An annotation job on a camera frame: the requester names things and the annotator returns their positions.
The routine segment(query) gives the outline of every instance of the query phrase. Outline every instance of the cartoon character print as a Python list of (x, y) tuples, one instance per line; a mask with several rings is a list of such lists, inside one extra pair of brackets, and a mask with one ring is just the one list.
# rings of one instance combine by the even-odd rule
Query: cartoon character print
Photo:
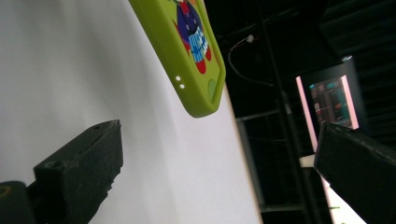
[(210, 61), (212, 54), (200, 17), (190, 0), (173, 1), (177, 4), (177, 23), (175, 23), (175, 26), (187, 52), (191, 52), (199, 72), (204, 74), (206, 72), (205, 58)]

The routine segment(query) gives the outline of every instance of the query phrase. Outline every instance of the black cable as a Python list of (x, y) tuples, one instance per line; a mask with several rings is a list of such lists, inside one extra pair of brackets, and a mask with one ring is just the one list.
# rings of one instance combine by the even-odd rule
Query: black cable
[(251, 36), (248, 36), (246, 38), (243, 38), (241, 41), (239, 41), (238, 43), (236, 43), (231, 49), (230, 52), (228, 52), (228, 63), (230, 64), (231, 68), (233, 69), (233, 71), (236, 73), (237, 76), (241, 77), (242, 79), (248, 81), (248, 82), (252, 82), (252, 83), (256, 83), (256, 84), (262, 84), (265, 86), (269, 86), (269, 87), (273, 87), (274, 84), (269, 83), (269, 82), (264, 82), (264, 81), (258, 81), (258, 80), (254, 80), (252, 78), (249, 77), (245, 77), (244, 75), (242, 75), (237, 69), (236, 67), (233, 65), (233, 61), (231, 60), (231, 53), (233, 52), (233, 49), (235, 49), (236, 47), (238, 47), (242, 42), (244, 41), (248, 41), (251, 38)]

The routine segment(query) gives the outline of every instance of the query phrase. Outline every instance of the screen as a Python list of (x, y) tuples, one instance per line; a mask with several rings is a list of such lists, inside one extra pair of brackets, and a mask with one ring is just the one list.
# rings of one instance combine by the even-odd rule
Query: screen
[(296, 81), (314, 151), (321, 123), (361, 127), (364, 110), (352, 61), (297, 77)]

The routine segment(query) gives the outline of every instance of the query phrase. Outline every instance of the phone case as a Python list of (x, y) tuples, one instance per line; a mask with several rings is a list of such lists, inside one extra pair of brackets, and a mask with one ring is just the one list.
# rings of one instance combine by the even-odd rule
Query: phone case
[(130, 0), (187, 112), (217, 111), (224, 61), (201, 0)]

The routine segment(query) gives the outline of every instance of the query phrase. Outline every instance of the white wall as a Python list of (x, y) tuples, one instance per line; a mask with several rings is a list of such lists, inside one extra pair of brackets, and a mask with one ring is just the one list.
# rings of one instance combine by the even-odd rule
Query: white wall
[(228, 95), (191, 118), (127, 0), (1, 0), (0, 182), (110, 119), (124, 166), (92, 223), (261, 223)]

